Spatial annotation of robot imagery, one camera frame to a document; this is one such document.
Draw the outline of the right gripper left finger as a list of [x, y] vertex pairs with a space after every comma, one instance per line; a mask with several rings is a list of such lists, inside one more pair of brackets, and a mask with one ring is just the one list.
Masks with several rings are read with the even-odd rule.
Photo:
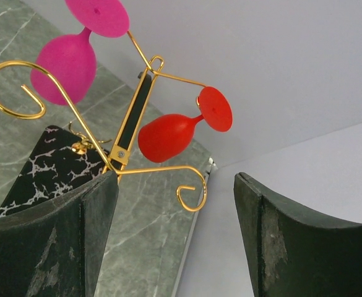
[[93, 296], [118, 191], [110, 171], [0, 218], [0, 296]]

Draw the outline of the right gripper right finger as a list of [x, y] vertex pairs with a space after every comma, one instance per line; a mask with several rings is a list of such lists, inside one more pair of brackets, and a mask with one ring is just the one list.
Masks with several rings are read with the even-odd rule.
[[310, 209], [246, 173], [234, 197], [255, 296], [362, 296], [362, 223]]

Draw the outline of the red wine glass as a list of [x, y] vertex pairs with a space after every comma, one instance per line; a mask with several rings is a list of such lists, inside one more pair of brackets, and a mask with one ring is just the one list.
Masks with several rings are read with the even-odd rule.
[[138, 145], [145, 158], [163, 163], [183, 152], [194, 137], [195, 128], [205, 121], [218, 132], [230, 130], [233, 124], [231, 106], [214, 87], [204, 87], [197, 97], [200, 115], [166, 114], [141, 128]]

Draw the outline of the magenta wine glass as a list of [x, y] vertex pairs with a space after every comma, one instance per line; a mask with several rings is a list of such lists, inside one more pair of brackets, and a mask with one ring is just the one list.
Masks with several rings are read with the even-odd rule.
[[97, 71], [90, 35], [121, 37], [129, 29], [129, 16], [120, 1], [73, 0], [66, 5], [84, 29], [52, 39], [42, 48], [36, 64], [49, 71], [72, 102], [78, 103], [86, 96]]

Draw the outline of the black marbled rack base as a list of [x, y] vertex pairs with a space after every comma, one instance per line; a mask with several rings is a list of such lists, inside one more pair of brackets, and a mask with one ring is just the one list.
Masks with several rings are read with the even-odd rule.
[[45, 128], [0, 206], [0, 218], [61, 196], [97, 177], [105, 163], [98, 152], [72, 150], [81, 138], [61, 127]]

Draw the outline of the gold wine glass rack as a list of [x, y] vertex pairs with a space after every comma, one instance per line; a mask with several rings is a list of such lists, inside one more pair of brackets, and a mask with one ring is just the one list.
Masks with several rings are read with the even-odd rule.
[[45, 100], [53, 104], [57, 104], [58, 100], [62, 99], [66, 102], [66, 105], [70, 107], [76, 117], [76, 120], [78, 120], [84, 129], [88, 141], [93, 145], [93, 148], [96, 149], [104, 161], [105, 171], [112, 170], [118, 175], [119, 178], [127, 174], [153, 173], [170, 170], [191, 170], [195, 173], [198, 173], [198, 170], [195, 167], [189, 165], [140, 168], [133, 170], [126, 169], [129, 154], [137, 135], [137, 129], [140, 126], [149, 100], [149, 97], [145, 97], [145, 101], [143, 103], [138, 103], [137, 99], [140, 89], [142, 88], [141, 84], [137, 86], [136, 91], [134, 92], [133, 98], [129, 104], [129, 108], [126, 111], [124, 119], [119, 128], [118, 135], [116, 136], [112, 145], [111, 152], [110, 154], [106, 155], [102, 150], [99, 141], [97, 141], [95, 136], [92, 134], [90, 128], [87, 126], [87, 123], [84, 121], [78, 109], [76, 108], [75, 103], [72, 102], [62, 85], [49, 71], [37, 65], [36, 63], [22, 60], [9, 60], [1, 62], [0, 70], [12, 66], [23, 66], [31, 70], [30, 81], [33, 87], [29, 88], [26, 85], [22, 85], [21, 88], [39, 106], [40, 111], [35, 114], [23, 114], [10, 110], [0, 103], [0, 110], [3, 113], [9, 114], [19, 119], [39, 119], [46, 114], [46, 105], [44, 104]]

